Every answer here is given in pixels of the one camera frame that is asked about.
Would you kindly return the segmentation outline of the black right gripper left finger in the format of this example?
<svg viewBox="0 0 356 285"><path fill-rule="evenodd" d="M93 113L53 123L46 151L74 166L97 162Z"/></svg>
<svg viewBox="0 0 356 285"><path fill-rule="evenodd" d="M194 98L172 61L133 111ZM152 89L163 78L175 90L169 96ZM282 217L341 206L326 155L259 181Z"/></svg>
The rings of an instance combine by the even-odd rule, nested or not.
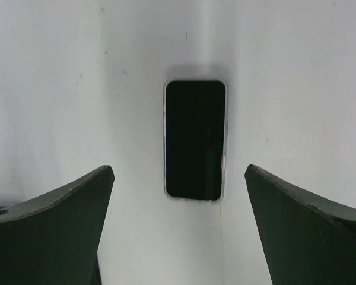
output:
<svg viewBox="0 0 356 285"><path fill-rule="evenodd" d="M0 208L0 284L100 284L97 251L115 176L81 178Z"/></svg>

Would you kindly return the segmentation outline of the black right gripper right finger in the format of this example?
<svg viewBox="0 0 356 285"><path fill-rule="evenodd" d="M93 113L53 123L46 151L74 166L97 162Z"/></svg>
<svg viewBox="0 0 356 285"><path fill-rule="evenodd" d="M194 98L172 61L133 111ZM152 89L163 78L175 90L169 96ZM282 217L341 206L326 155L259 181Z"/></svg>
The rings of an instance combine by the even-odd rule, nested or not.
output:
<svg viewBox="0 0 356 285"><path fill-rule="evenodd" d="M356 284L356 209L256 166L244 174L273 284Z"/></svg>

